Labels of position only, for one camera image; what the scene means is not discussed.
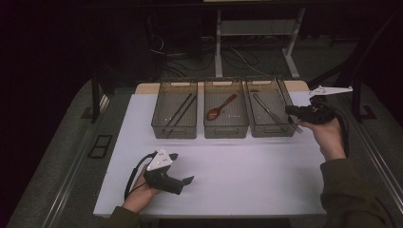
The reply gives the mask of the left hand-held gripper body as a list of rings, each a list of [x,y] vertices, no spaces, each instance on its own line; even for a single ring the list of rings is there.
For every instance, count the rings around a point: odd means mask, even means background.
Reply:
[[[148,186],[179,195],[183,189],[182,180],[171,178],[167,174],[172,163],[173,161],[165,148],[158,150],[144,172],[144,178]]]

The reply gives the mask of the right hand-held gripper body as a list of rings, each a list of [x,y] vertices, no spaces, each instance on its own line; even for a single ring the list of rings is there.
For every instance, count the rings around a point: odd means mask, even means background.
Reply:
[[[309,92],[311,95],[311,104],[299,107],[298,118],[309,124],[326,124],[336,117],[336,111],[330,104],[328,104],[326,97],[328,95],[336,95],[352,91],[353,88],[351,86],[330,87],[320,85]]]

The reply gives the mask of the smoky transparent plastic bin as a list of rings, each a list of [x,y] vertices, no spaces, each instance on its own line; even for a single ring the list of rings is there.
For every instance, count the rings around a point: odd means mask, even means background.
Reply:
[[[221,105],[229,96],[238,97],[228,104],[214,121],[207,121],[208,110]],[[203,126],[206,139],[244,139],[249,121],[240,79],[213,78],[204,81]]]
[[[174,121],[166,126],[169,119],[179,108],[189,93],[190,99],[181,109]],[[167,137],[169,130],[184,112],[190,100],[197,95],[196,100],[189,107],[181,121],[177,124],[170,138]],[[187,81],[162,81],[160,83],[157,102],[151,122],[157,139],[196,139],[197,138],[197,113],[198,113],[198,83],[194,80]]]
[[[285,112],[285,106],[294,104],[283,81],[247,77],[245,89],[251,134],[254,138],[292,137],[295,134],[296,131],[288,123],[290,115]],[[258,93],[263,103],[281,119],[280,124],[254,99],[254,93]]]

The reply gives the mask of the brown wooden spoon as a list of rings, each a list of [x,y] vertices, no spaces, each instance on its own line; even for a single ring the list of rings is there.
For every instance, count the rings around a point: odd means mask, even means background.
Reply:
[[[220,114],[222,113],[222,110],[229,105],[233,100],[235,100],[238,97],[237,94],[232,94],[229,96],[221,105],[214,107],[210,110],[207,111],[205,118],[207,121],[214,121],[216,120]]]

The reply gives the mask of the person's left hand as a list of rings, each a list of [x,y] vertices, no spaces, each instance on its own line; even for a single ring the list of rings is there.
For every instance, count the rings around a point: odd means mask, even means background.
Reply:
[[[135,180],[133,189],[122,205],[123,208],[137,214],[143,211],[154,197],[160,193],[160,190],[149,187],[145,182],[145,170],[146,167],[144,167],[139,177]]]

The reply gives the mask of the person's right hand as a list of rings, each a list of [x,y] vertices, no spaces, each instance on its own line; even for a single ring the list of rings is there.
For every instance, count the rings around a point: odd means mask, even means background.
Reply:
[[[325,161],[346,159],[341,126],[337,119],[325,124],[312,124],[303,121],[300,121],[299,124],[313,132]]]

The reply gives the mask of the white table mat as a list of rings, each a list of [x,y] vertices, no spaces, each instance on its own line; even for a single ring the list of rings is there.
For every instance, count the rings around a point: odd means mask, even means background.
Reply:
[[[150,218],[320,215],[323,158],[310,130],[292,137],[163,140],[151,119],[157,97],[131,97],[94,213],[107,217],[124,199],[132,169],[146,154],[178,154],[170,177],[192,182],[179,195],[162,192],[143,211]]]

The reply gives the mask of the black metal stand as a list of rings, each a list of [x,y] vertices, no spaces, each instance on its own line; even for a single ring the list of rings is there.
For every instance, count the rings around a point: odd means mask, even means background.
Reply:
[[[364,115],[360,113],[362,75],[359,70],[376,41],[378,22],[368,17],[362,19],[360,23],[353,21],[353,24],[360,31],[360,38],[352,54],[340,65],[341,70],[335,86],[353,87],[352,113],[355,119],[361,123]]]
[[[91,89],[92,89],[92,119],[94,124],[100,115],[100,85],[99,85],[99,73],[95,69],[91,74]]]

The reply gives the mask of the black floor frame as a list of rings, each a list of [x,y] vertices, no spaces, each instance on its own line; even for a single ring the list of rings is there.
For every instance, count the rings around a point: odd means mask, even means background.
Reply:
[[[87,156],[91,159],[103,159],[110,146],[112,135],[98,135]]]

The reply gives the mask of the white metal table frame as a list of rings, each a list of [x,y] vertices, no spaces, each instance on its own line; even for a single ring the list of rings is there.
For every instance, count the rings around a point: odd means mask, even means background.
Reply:
[[[221,38],[230,36],[286,36],[287,46],[281,49],[282,56],[293,79],[299,78],[292,52],[302,25],[306,8],[300,8],[295,19],[223,20],[222,11],[217,11],[215,76],[222,77]]]

